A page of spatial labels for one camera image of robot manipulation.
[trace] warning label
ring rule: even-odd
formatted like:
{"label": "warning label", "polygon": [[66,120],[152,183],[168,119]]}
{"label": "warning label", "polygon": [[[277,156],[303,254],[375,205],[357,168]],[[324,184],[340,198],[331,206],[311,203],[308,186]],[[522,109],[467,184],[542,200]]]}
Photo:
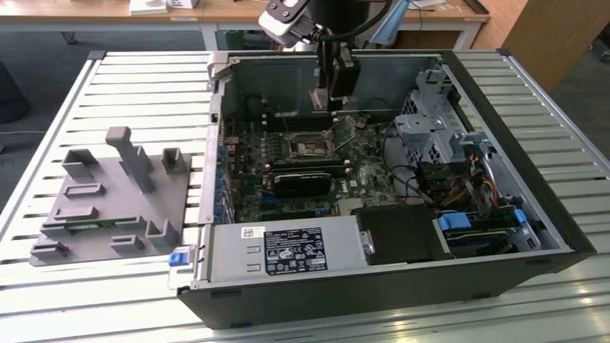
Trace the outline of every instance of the warning label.
{"label": "warning label", "polygon": [[327,270],[321,229],[265,232],[265,271],[283,275]]}

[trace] side panel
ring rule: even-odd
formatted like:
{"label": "side panel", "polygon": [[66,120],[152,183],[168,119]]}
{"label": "side panel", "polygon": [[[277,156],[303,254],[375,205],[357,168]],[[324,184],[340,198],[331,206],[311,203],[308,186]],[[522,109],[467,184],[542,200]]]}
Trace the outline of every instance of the side panel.
{"label": "side panel", "polygon": [[247,327],[496,297],[574,257],[548,256],[211,291],[181,289],[179,299],[211,329]]}

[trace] metal slats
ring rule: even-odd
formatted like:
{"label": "metal slats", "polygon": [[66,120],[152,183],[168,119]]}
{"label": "metal slats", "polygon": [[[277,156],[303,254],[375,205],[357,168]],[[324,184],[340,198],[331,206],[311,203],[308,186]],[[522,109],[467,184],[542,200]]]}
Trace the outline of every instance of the metal slats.
{"label": "metal slats", "polygon": [[[566,129],[568,125],[563,124],[544,101],[535,96],[508,62],[504,59],[499,61],[495,53],[478,53],[475,60],[471,55],[463,53],[457,56],[472,76],[478,76],[475,82],[488,95],[495,111],[535,166],[540,168],[555,194],[576,216],[582,229],[587,233],[610,231],[610,181],[594,156],[584,152],[586,146]],[[511,75],[498,77],[494,73],[499,69],[510,71]],[[475,129],[482,129],[464,102],[461,109]]]}
{"label": "metal slats", "polygon": [[94,84],[86,88],[86,94],[176,93],[181,91],[205,91],[207,88],[207,82]]}
{"label": "metal slats", "polygon": [[[417,342],[496,342],[524,332],[527,342],[579,342],[610,334],[610,185],[603,168],[540,99],[524,93],[522,76],[502,66],[502,56],[491,51],[457,55],[475,81],[496,94],[488,95],[491,103],[600,255],[560,273],[535,277],[499,298],[220,332],[207,329],[173,298],[164,256],[29,266],[24,259],[45,220],[40,214],[50,208],[65,175],[52,161],[61,161],[65,152],[78,148],[98,157],[116,156],[113,148],[101,144],[101,132],[116,121],[133,127],[146,154],[159,154],[169,144],[195,154],[183,242],[197,239],[192,225],[204,177],[208,93],[205,89],[172,94],[145,91],[207,81],[205,53],[108,53],[69,110],[44,157],[45,167],[32,176],[0,243],[1,341],[395,342],[416,335]],[[164,86],[145,88],[152,83]],[[90,93],[112,91],[105,85],[113,84],[125,85],[121,89],[129,94]],[[133,88],[145,91],[132,94]]]}

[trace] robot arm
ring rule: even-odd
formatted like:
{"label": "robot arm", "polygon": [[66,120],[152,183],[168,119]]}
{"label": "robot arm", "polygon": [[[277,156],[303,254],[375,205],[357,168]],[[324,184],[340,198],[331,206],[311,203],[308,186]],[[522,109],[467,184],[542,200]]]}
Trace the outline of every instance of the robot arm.
{"label": "robot arm", "polygon": [[[392,4],[408,3],[407,0],[383,1],[381,10],[357,26],[352,22],[345,23],[345,17],[357,18],[352,13],[364,9],[364,16],[360,17],[365,18],[369,0],[269,0],[265,12],[259,17],[267,35],[283,47],[292,48],[299,42],[315,44],[320,72],[317,86],[309,95],[317,110],[340,109],[343,98],[353,92],[360,64],[352,59],[349,42],[376,25]],[[329,27],[316,21],[313,13],[324,17],[321,19],[328,23],[336,21],[343,24],[341,28],[348,27],[349,30],[333,33]]]}

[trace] yellow wire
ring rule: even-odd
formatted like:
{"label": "yellow wire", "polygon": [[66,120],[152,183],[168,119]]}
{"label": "yellow wire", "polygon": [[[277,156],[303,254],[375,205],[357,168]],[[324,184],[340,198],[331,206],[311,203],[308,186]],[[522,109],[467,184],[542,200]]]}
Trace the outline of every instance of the yellow wire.
{"label": "yellow wire", "polygon": [[486,184],[491,190],[491,200],[494,201],[494,205],[498,206],[498,203],[495,202],[495,195],[496,195],[496,188],[494,187],[494,184],[487,181],[487,179],[483,179],[483,184]]}
{"label": "yellow wire", "polygon": [[468,194],[468,191],[464,189],[448,201],[444,202],[443,206],[447,206],[448,204],[451,204],[451,203],[456,202],[457,200],[460,200],[464,197],[466,194]]}

